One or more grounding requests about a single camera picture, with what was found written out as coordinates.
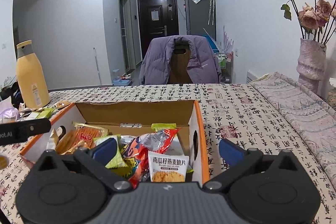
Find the grey refrigerator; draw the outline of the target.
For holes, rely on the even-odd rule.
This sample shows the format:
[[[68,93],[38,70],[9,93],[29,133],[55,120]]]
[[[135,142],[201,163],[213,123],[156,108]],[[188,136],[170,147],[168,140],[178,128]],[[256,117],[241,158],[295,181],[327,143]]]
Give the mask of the grey refrigerator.
[[[216,20],[211,0],[185,0],[186,32],[216,40]]]

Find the bread snack packet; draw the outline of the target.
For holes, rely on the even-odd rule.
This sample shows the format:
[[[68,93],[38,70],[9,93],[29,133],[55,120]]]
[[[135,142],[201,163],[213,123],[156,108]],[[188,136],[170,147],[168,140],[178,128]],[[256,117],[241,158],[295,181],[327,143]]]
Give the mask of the bread snack packet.
[[[60,110],[60,109],[63,109],[67,106],[69,106],[71,104],[71,102],[67,101],[67,100],[62,100],[62,101],[59,101],[59,102],[56,102],[56,104],[54,104],[55,108]]]

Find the yellow thermos bottle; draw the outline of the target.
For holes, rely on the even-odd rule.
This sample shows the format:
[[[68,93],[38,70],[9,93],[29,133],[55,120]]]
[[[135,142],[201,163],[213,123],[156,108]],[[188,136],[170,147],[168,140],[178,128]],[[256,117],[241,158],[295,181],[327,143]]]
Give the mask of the yellow thermos bottle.
[[[34,52],[31,40],[17,45],[17,82],[26,107],[38,109],[50,102],[43,69]]]

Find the dark entrance door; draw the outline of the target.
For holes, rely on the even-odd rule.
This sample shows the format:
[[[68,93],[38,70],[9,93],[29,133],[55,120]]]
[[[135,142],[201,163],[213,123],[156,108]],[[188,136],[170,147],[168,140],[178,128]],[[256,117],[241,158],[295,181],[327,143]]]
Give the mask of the dark entrance door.
[[[179,34],[177,0],[138,0],[142,58],[154,38]]]

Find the floral folded cloth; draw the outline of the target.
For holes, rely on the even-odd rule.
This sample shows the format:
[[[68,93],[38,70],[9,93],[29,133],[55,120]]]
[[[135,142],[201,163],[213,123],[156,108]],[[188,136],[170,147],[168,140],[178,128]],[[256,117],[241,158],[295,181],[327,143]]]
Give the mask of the floral folded cloth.
[[[335,110],[317,94],[278,72],[249,84],[289,122],[335,185]]]

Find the purple puffer jacket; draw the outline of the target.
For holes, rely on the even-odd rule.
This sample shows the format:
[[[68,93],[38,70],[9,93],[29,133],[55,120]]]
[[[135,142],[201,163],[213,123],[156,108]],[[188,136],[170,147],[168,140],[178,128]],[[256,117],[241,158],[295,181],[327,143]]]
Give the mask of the purple puffer jacket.
[[[204,36],[175,35],[153,39],[142,61],[142,85],[218,84],[221,68]]]

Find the orange cracker packet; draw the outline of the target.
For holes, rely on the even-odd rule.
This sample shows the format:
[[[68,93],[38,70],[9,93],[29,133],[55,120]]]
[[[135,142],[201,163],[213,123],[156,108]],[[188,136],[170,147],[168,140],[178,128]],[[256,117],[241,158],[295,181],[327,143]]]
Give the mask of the orange cracker packet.
[[[108,129],[100,126],[78,122],[72,125],[74,129],[66,133],[55,148],[59,155],[72,154],[80,147],[93,148],[95,139],[108,136]]]

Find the pink ceramic vase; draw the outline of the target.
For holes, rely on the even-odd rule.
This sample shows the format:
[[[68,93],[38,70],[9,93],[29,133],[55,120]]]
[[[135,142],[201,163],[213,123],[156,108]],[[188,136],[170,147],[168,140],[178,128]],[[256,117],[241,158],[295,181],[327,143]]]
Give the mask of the pink ceramic vase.
[[[315,40],[301,38],[297,62],[298,82],[317,93],[325,73],[326,46]]]

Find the green white snack bar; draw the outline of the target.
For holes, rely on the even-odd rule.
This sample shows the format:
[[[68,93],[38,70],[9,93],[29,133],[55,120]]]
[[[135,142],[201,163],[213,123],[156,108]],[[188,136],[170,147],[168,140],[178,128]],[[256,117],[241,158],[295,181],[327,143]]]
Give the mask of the green white snack bar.
[[[50,118],[55,111],[54,108],[45,107],[41,112],[39,112],[37,119]]]

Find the green white protein bar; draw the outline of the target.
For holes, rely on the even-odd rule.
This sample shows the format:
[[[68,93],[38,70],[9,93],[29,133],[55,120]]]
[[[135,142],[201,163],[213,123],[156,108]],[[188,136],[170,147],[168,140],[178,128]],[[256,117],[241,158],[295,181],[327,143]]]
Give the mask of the green white protein bar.
[[[120,153],[118,136],[108,135],[94,138],[90,155],[107,169],[127,167]]]

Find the orange cardboard snack box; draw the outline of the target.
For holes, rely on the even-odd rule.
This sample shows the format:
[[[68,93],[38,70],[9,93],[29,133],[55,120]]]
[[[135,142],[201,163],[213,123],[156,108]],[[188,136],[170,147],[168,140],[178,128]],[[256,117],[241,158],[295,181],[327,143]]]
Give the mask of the orange cardboard snack box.
[[[74,129],[73,122],[107,128],[112,135],[139,136],[154,123],[175,123],[178,138],[194,170],[192,180],[203,185],[210,179],[207,146],[198,101],[72,103],[51,118],[51,128]]]

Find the wooden chair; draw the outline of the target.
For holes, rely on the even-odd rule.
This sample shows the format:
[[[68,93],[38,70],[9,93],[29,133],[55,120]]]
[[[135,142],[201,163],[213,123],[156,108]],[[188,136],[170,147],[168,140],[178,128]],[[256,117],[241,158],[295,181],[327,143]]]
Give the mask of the wooden chair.
[[[188,44],[176,44],[170,60],[170,74],[168,84],[192,84],[187,72],[190,60],[190,49]]]

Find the pumpkin seed oat crisp packet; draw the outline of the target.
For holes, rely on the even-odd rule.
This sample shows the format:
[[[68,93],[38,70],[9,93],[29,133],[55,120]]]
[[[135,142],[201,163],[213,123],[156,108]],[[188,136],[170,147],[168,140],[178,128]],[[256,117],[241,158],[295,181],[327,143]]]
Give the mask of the pumpkin seed oat crisp packet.
[[[185,182],[189,167],[188,156],[171,156],[148,152],[151,182]]]

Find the red snack bag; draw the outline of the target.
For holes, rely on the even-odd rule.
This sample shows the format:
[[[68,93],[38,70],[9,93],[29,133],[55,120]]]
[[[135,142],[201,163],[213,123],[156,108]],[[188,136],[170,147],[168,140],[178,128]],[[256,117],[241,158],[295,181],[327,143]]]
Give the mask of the red snack bag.
[[[165,128],[154,133],[135,137],[121,149],[121,156],[129,168],[122,176],[133,188],[142,181],[149,169],[148,152],[164,154],[170,147],[178,128]]]

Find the small green snack packet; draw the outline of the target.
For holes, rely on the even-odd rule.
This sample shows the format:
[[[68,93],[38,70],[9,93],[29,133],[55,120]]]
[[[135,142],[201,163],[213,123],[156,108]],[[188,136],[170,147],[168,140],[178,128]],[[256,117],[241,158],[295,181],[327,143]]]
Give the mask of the small green snack packet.
[[[175,123],[153,123],[151,125],[151,129],[154,130],[155,132],[165,130],[165,129],[176,129],[177,125]]]

